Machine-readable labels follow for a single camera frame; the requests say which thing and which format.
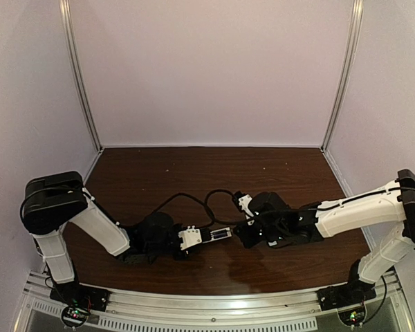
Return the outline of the white remote control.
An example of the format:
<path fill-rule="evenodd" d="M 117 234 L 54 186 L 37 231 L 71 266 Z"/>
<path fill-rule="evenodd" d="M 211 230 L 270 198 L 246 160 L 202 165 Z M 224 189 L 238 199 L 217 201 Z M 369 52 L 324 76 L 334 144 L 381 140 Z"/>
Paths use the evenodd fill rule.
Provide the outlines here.
<path fill-rule="evenodd" d="M 216 230 L 211 230 L 210 228 L 201 229 L 201 243 L 219 241 L 230 238 L 231 236 L 232 232 L 229 227 L 219 228 Z"/>

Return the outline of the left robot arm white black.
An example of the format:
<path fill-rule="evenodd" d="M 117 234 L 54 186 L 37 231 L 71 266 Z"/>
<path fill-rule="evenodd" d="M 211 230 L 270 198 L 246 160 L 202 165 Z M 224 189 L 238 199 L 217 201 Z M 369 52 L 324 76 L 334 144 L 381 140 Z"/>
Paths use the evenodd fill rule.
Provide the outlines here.
<path fill-rule="evenodd" d="M 89 193 L 76 171 L 29 181 L 19 213 L 56 284 L 69 284 L 77 279 L 63 237 L 68 223 L 129 265 L 152 263 L 160 255 L 183 258 L 190 248 L 209 239 L 207 230 L 184 228 L 164 212 L 152 212 L 133 226 L 120 225 Z"/>

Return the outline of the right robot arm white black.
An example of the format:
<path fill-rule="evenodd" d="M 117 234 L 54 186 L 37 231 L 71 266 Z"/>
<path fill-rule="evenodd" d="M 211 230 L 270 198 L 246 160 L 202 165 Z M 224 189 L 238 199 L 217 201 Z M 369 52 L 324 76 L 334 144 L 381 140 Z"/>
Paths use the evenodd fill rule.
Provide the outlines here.
<path fill-rule="evenodd" d="M 302 245 L 380 223 L 393 223 L 391 232 L 354 265 L 349 285 L 374 285 L 384 272 L 415 250 L 415 174 L 398 172 L 395 180 L 370 192 L 334 201 L 320 201 L 298 209 L 275 192 L 237 199 L 245 214 L 233 232 L 245 248 L 260 242 L 270 247 Z"/>

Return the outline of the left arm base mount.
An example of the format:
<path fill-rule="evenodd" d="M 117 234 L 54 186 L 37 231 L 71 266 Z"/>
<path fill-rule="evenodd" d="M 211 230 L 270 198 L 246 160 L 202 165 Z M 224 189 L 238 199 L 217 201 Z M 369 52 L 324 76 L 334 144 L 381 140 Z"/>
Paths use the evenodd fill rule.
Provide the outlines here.
<path fill-rule="evenodd" d="M 105 312 L 110 292 L 107 289 L 85 286 L 77 276 L 71 282 L 58 284 L 52 281 L 50 298 L 75 308 Z"/>

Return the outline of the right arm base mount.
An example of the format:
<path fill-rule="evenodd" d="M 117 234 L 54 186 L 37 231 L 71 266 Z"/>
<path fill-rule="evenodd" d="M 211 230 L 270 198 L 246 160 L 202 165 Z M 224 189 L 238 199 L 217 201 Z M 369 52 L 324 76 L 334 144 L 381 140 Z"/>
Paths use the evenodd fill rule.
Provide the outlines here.
<path fill-rule="evenodd" d="M 361 304 L 376 297 L 375 284 L 360 281 L 358 269 L 351 267 L 347 283 L 339 286 L 328 286 L 316 291 L 322 311 Z"/>

